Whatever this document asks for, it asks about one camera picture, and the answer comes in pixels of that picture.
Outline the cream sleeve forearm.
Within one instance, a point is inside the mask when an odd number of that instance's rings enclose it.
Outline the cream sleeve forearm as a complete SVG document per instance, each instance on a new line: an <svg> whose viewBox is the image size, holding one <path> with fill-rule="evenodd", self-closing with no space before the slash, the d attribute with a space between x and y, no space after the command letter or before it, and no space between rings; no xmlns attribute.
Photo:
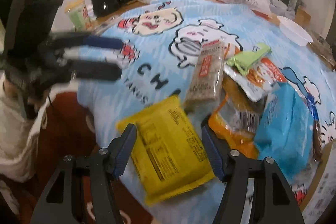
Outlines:
<svg viewBox="0 0 336 224"><path fill-rule="evenodd" d="M35 174L42 118L42 114L32 119L22 116L18 89L2 75L1 194L15 216L19 214L19 202L5 179L26 182Z"/></svg>

